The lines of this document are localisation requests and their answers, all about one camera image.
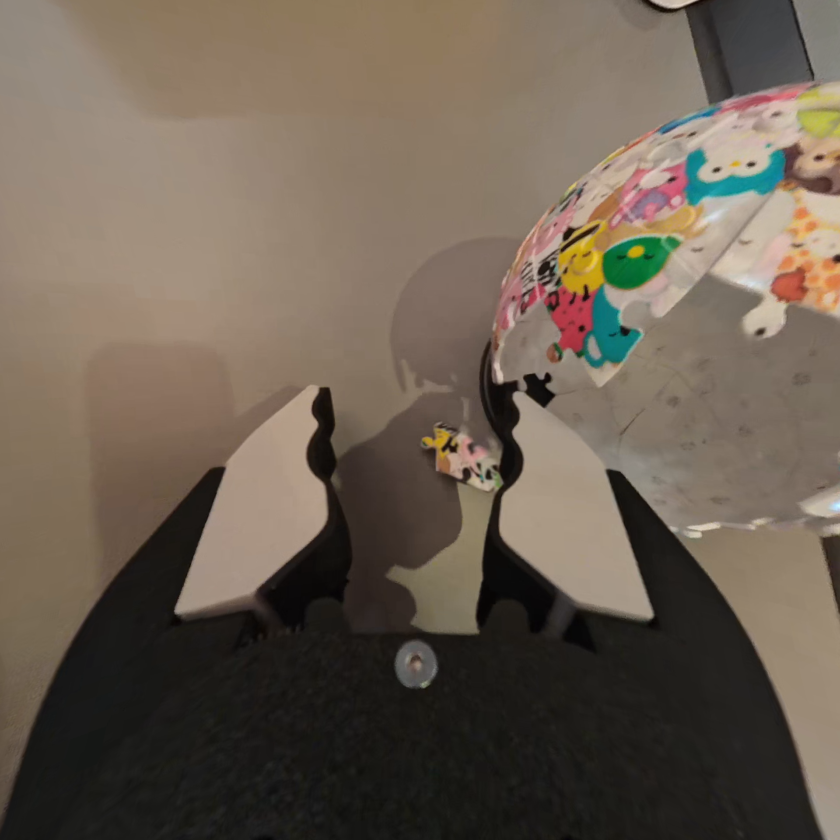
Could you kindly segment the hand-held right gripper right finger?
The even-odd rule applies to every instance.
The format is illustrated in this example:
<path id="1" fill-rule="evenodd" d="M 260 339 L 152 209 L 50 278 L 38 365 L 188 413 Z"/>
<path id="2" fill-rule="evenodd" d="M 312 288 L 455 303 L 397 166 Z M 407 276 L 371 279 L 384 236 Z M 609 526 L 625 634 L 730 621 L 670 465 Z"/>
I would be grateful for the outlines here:
<path id="1" fill-rule="evenodd" d="M 638 561 L 602 461 L 525 392 L 506 394 L 500 420 L 502 488 L 492 503 L 476 607 L 521 610 L 546 636 L 586 636 L 585 614 L 643 626 L 655 619 Z"/>

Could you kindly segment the colourful puzzle piece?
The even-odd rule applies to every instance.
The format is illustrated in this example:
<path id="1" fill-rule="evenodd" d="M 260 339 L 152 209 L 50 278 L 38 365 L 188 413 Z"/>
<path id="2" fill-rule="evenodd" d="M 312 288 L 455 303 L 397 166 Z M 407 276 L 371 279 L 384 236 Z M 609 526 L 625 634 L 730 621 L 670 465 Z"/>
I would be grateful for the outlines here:
<path id="1" fill-rule="evenodd" d="M 434 455 L 434 468 L 439 475 L 485 492 L 502 488 L 498 458 L 464 429 L 436 423 L 432 433 L 421 438 L 420 446 Z"/>

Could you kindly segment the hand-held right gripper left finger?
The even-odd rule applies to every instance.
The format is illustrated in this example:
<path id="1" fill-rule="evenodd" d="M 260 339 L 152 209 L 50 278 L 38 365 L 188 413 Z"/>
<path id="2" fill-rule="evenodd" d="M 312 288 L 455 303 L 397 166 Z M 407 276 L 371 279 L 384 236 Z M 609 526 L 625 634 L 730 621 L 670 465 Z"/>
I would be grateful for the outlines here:
<path id="1" fill-rule="evenodd" d="M 175 604 L 193 621 L 253 613 L 304 624 L 310 604 L 343 600 L 352 560 L 333 486 L 333 401 L 310 385 L 228 459 Z"/>

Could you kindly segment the black ball stand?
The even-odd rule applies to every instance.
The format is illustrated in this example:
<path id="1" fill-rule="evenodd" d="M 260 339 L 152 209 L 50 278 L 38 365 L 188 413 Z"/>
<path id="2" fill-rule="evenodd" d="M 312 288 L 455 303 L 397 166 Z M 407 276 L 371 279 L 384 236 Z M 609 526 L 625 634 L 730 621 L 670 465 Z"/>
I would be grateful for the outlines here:
<path id="1" fill-rule="evenodd" d="M 479 365 L 479 399 L 491 432 L 499 440 L 509 435 L 518 418 L 513 395 L 518 382 L 497 384 L 492 376 L 492 342 L 488 341 Z"/>

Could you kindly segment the colourful puzzle ball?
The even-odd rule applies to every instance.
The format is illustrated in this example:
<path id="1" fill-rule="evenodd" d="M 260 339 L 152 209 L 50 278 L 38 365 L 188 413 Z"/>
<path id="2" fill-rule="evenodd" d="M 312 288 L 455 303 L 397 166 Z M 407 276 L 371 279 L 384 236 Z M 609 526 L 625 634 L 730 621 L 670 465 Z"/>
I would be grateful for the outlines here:
<path id="1" fill-rule="evenodd" d="M 605 158 L 502 281 L 492 376 L 673 530 L 838 532 L 839 85 L 713 104 Z"/>

